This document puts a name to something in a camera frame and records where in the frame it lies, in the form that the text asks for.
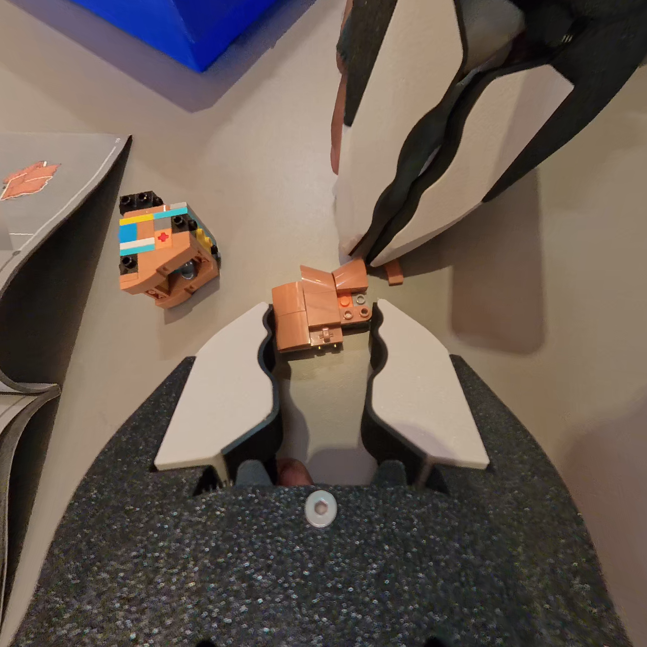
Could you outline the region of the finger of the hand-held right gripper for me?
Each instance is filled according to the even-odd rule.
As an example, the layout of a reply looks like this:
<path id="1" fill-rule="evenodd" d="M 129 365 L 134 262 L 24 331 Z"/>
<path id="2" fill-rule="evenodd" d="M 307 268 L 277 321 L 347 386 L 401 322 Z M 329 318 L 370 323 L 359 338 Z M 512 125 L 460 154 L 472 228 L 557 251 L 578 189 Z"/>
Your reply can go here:
<path id="1" fill-rule="evenodd" d="M 574 85 L 552 65 L 484 74 L 462 95 L 432 164 L 368 254 L 374 267 L 406 254 L 481 205 Z"/>
<path id="2" fill-rule="evenodd" d="M 405 140 L 454 83 L 463 47 L 454 1 L 396 2 L 355 118 L 342 129 L 335 221 L 344 254 L 368 233 Z"/>

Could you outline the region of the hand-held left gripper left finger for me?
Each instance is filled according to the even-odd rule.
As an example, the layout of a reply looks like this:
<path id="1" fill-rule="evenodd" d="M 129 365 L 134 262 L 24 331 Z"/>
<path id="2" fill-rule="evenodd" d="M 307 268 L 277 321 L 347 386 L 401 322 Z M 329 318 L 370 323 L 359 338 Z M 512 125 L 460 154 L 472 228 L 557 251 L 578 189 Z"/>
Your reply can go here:
<path id="1" fill-rule="evenodd" d="M 211 466 L 226 485 L 243 462 L 276 457 L 281 412 L 273 339 L 272 306 L 262 302 L 199 350 L 155 457 L 157 470 Z"/>

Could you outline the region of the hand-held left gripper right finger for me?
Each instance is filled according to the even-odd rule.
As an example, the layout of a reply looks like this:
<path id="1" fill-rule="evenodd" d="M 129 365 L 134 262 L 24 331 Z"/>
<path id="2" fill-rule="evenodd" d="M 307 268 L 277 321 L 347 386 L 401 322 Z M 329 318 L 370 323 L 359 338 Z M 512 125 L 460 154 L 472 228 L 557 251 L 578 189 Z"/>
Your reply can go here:
<path id="1" fill-rule="evenodd" d="M 373 306 L 361 440 L 378 465 L 400 462 L 410 485 L 438 465 L 490 464 L 449 351 L 385 299 Z"/>

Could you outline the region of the brown grey brick assembly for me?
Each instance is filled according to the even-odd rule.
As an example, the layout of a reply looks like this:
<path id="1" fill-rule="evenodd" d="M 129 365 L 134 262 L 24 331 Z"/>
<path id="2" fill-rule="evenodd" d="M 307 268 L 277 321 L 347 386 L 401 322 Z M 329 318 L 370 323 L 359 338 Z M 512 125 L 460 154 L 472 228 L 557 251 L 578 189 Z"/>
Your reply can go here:
<path id="1" fill-rule="evenodd" d="M 368 273 L 361 259 L 333 272 L 302 265 L 299 281 L 272 289 L 279 352 L 336 347 L 344 330 L 367 326 L 372 316 L 367 301 Z"/>

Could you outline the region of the blue plastic bin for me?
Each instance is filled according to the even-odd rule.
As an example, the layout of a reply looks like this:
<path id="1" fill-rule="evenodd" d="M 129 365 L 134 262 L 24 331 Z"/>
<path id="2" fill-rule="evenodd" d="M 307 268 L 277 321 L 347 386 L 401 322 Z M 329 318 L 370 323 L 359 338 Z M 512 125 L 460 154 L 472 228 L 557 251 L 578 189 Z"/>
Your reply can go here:
<path id="1" fill-rule="evenodd" d="M 179 63 L 205 71 L 275 1 L 76 1 Z"/>

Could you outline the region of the person's left hand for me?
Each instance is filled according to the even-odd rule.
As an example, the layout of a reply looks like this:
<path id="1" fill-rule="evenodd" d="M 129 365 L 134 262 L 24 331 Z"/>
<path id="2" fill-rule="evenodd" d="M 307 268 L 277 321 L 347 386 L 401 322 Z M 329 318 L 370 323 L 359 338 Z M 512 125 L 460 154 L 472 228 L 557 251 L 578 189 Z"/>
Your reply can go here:
<path id="1" fill-rule="evenodd" d="M 283 457 L 277 459 L 277 485 L 281 487 L 304 487 L 313 485 L 311 474 L 306 466 L 297 459 Z"/>

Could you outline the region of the colourful striped brick model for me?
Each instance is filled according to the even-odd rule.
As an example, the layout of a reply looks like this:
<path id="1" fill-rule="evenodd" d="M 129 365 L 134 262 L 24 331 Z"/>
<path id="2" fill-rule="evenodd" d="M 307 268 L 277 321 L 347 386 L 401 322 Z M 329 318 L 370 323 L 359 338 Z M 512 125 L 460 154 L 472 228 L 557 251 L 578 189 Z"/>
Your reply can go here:
<path id="1" fill-rule="evenodd" d="M 215 238 L 187 203 L 167 205 L 144 191 L 121 196 L 118 206 L 121 291 L 170 309 L 219 276 Z"/>

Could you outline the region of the grey instruction booklet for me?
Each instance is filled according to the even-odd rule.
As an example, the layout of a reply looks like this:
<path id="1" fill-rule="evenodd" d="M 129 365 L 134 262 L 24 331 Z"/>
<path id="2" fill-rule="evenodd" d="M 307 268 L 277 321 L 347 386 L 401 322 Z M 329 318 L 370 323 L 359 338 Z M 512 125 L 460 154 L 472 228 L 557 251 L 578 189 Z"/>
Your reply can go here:
<path id="1" fill-rule="evenodd" d="M 1 616 L 130 145 L 1 134 Z"/>

